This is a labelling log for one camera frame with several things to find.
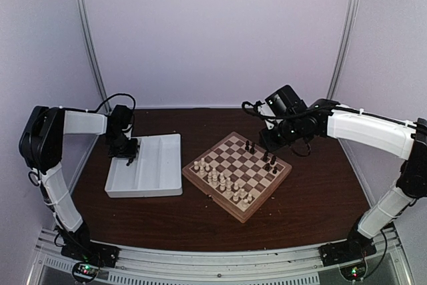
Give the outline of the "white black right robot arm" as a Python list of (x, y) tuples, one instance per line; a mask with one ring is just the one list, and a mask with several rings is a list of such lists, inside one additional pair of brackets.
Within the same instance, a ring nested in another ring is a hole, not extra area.
[(254, 111), (267, 124), (261, 137), (271, 150), (299, 139), (309, 142), (314, 137), (328, 137), (402, 161), (389, 190), (361, 215), (342, 244), (346, 258), (356, 259), (384, 226), (426, 197), (425, 119), (401, 121), (331, 99), (306, 105), (289, 85), (256, 102)]

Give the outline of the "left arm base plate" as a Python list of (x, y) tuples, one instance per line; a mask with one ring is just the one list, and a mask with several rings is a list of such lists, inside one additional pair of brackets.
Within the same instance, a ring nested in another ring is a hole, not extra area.
[(62, 247), (61, 255), (93, 266), (114, 268), (119, 257), (119, 251), (120, 249), (116, 246), (94, 242), (90, 243), (88, 250), (69, 243)]

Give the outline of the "wooden chess board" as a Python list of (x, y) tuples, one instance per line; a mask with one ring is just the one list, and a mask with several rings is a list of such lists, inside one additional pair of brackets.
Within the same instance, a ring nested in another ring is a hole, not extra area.
[(292, 166), (237, 132), (225, 136), (182, 174), (241, 223), (264, 204)]

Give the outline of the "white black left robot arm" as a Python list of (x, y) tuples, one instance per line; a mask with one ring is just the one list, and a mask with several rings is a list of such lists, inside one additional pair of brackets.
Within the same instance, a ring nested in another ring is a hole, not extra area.
[(34, 185), (41, 189), (59, 231), (70, 240), (70, 250), (82, 261), (91, 260), (96, 247), (90, 242), (89, 228), (77, 211), (63, 177), (63, 137), (103, 135), (111, 162), (132, 166), (139, 149), (138, 140), (130, 136), (133, 120), (133, 110), (125, 105), (115, 106), (109, 115), (37, 105), (19, 141), (19, 152), (30, 169), (29, 177), (36, 179)]

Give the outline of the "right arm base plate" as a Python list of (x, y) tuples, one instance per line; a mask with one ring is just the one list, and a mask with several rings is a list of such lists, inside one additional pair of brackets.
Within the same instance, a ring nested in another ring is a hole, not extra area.
[(372, 243), (365, 244), (357, 240), (344, 240), (341, 242), (327, 243), (319, 247), (322, 264), (332, 266), (354, 260), (361, 260), (377, 252)]

